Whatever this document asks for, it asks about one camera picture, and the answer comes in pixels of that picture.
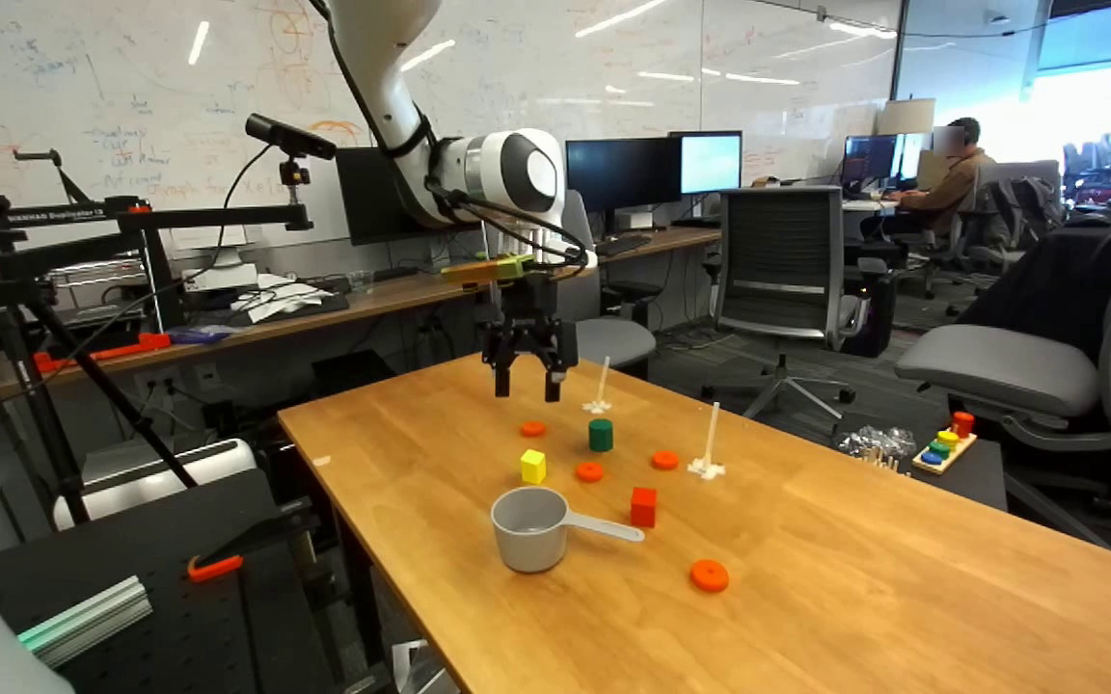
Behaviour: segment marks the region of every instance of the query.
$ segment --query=computer monitor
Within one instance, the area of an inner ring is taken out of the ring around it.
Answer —
[[[601,230],[616,206],[680,200],[680,138],[569,138],[562,156]]]
[[[671,131],[680,138],[680,191],[728,191],[745,176],[745,131]]]
[[[354,245],[432,236],[432,227],[410,210],[410,187],[378,146],[336,150],[336,172]]]
[[[841,187],[854,196],[866,182],[889,183],[895,172],[899,133],[850,133],[841,150]]]

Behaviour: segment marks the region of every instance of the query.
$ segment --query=small toy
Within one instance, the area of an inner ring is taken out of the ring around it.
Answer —
[[[976,417],[952,413],[948,429],[940,429],[916,460],[911,467],[944,474],[974,443],[976,443]]]
[[[584,408],[594,413],[594,417],[601,417],[601,413],[610,408],[610,402],[605,402],[605,370],[610,370],[610,353],[605,353],[601,366],[599,366],[599,392],[594,392],[594,402],[584,406]]]
[[[648,461],[651,461],[657,470],[675,470],[675,467],[680,467],[680,453],[675,453],[675,451],[657,451],[657,453],[648,453]]]
[[[578,480],[599,480],[605,470],[601,470],[601,461],[599,460],[587,460],[587,461],[578,461]]]
[[[520,484],[545,484],[548,480],[548,453],[536,448],[520,451]]]
[[[610,451],[614,448],[614,424],[605,417],[592,420],[592,451]]]
[[[705,430],[705,453],[696,460],[696,461],[686,461],[686,470],[700,474],[700,476],[705,476],[705,480],[719,476],[719,474],[725,474],[725,467],[713,461],[719,408],[722,408],[722,406],[713,402],[713,408],[711,408],[711,430]]]
[[[524,438],[545,438],[545,437],[548,437],[548,424],[524,420],[517,430],[520,430]]]
[[[661,521],[661,489],[633,484],[633,523],[637,527],[657,527],[657,521]]]
[[[702,589],[702,593],[722,593],[733,578],[722,561],[713,560],[700,560],[686,578]]]

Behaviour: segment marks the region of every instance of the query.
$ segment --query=orange lid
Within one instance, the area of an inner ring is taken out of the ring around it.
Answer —
[[[524,420],[517,430],[520,430],[524,438],[545,438],[545,437],[548,437],[548,424]]]
[[[728,587],[728,575],[722,561],[713,560],[696,560],[696,566],[686,569],[686,578],[702,589],[702,593],[722,593]]]
[[[578,480],[599,480],[605,470],[601,470],[601,461],[599,460],[587,460],[587,461],[578,461]]]
[[[680,453],[675,451],[657,451],[657,453],[648,453],[648,461],[661,467],[661,470],[675,470]]]

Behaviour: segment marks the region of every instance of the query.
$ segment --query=red block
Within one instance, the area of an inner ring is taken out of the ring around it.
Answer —
[[[651,484],[633,484],[633,523],[657,527],[661,521],[661,494]]]

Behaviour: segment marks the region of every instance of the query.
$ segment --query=keyboard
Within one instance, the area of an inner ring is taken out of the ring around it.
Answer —
[[[599,258],[621,258],[643,242],[648,242],[648,236],[630,230],[630,236],[614,236],[614,239],[599,242],[594,251],[599,251]]]

